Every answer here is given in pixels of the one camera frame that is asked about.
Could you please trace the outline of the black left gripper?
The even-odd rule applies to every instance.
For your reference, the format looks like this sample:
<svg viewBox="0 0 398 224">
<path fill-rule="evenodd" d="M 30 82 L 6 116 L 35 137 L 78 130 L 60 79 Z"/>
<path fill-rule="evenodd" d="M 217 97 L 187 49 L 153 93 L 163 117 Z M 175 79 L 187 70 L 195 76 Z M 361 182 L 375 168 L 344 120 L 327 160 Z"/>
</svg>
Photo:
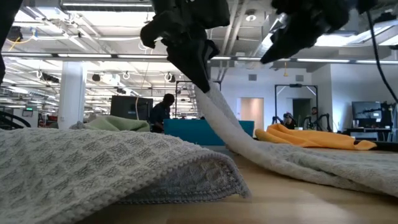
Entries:
<svg viewBox="0 0 398 224">
<path fill-rule="evenodd" d="M 161 38 L 167 60 L 186 75 L 202 92 L 210 90 L 208 61 L 220 53 L 208 39 L 207 29 L 230 25 L 226 0 L 156 0 L 155 16 L 140 33 L 144 46 L 155 47 Z"/>
</svg>

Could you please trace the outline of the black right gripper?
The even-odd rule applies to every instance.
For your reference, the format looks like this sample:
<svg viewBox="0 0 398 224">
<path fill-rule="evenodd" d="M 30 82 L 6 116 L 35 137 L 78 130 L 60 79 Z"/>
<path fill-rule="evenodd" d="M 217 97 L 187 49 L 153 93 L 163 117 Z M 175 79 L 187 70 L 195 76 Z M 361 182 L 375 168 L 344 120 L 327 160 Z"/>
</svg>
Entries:
<svg viewBox="0 0 398 224">
<path fill-rule="evenodd" d="M 349 12 L 362 14 L 378 3 L 377 0 L 272 0 L 278 14 L 285 14 L 285 27 L 271 35 L 272 45 L 261 57 L 263 64 L 290 58 L 300 50 L 315 45 L 319 35 L 312 31 L 334 31 L 349 21 Z"/>
</svg>

